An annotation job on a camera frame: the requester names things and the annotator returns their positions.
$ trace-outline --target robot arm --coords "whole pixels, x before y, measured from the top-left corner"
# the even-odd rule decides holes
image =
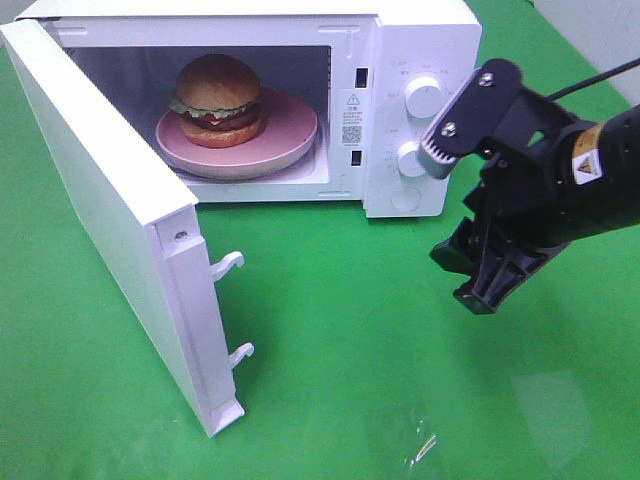
[[[573,240],[640,223],[640,107],[582,120],[488,61],[434,120],[421,160],[437,178],[462,157],[486,160],[463,219],[431,257],[470,278],[454,292],[474,313],[504,298]]]

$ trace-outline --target microwave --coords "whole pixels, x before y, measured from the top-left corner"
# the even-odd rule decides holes
[[[211,261],[196,204],[440,214],[448,180],[429,175],[419,142],[481,36],[462,0],[39,0],[1,31],[79,220],[209,436],[244,414],[232,370],[254,347],[227,349],[215,282],[244,258]],[[176,161],[162,119],[181,69],[210,53],[313,112],[292,163],[238,179]]]

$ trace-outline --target microwave door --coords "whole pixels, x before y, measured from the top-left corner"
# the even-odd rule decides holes
[[[208,435],[243,415],[196,198],[33,20],[1,27],[78,218]]]

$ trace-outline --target white knob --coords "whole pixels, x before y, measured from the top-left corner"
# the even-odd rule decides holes
[[[398,170],[406,177],[419,177],[427,173],[427,170],[418,160],[418,142],[407,142],[397,152]]]
[[[404,90],[407,110],[416,118],[433,117],[444,105],[444,87],[432,75],[414,78]]]

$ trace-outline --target sticker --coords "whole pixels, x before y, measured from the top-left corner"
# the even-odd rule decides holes
[[[602,177],[598,152],[601,132],[602,125],[596,125],[582,132],[573,146],[573,178],[578,185],[584,185]]]
[[[340,112],[342,144],[349,147],[362,145],[362,126],[364,124],[364,93],[362,90],[345,89],[340,91]]]

